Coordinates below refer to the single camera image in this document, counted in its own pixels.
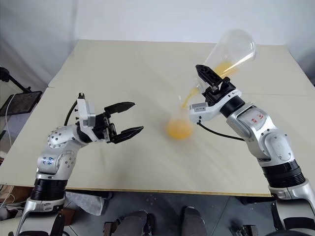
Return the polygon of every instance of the beige tabletop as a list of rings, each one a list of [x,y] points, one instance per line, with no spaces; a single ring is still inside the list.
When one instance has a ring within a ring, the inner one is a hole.
[[[203,63],[212,47],[80,40],[0,167],[0,183],[33,185],[48,133],[63,124],[78,93],[84,92],[97,114],[113,103],[135,102],[111,120],[119,132],[145,128],[117,145],[93,143],[81,149],[68,188],[269,196],[262,170],[244,142],[214,136],[197,125],[183,141],[165,133],[178,95],[188,91],[194,66]],[[289,135],[303,173],[315,183],[315,88],[286,47],[258,46],[256,60],[231,79],[245,101],[267,111]],[[223,116],[205,125],[236,135]]]

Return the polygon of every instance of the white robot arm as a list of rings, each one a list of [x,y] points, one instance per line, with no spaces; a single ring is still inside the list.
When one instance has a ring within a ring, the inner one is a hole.
[[[95,115],[80,93],[72,108],[78,106],[78,122],[54,129],[47,139],[47,145],[37,160],[34,189],[27,199],[16,236],[61,236],[64,217],[59,211],[65,202],[65,187],[71,176],[80,148],[90,142],[105,140],[120,143],[138,134],[143,126],[116,133],[110,122],[111,114],[128,110],[135,105],[122,102],[104,108],[104,113]]]
[[[199,77],[209,84],[205,103],[190,105],[190,120],[201,124],[219,113],[246,142],[258,160],[276,201],[272,205],[277,230],[294,230],[315,236],[315,194],[298,166],[287,134],[269,115],[245,103],[228,77],[221,79],[204,65],[196,66]]]

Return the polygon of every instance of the white wall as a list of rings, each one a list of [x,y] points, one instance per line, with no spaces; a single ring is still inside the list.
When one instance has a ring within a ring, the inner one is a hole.
[[[258,44],[288,45],[311,75],[314,11],[314,0],[1,0],[0,63],[44,86],[78,38],[217,42],[240,28]]]

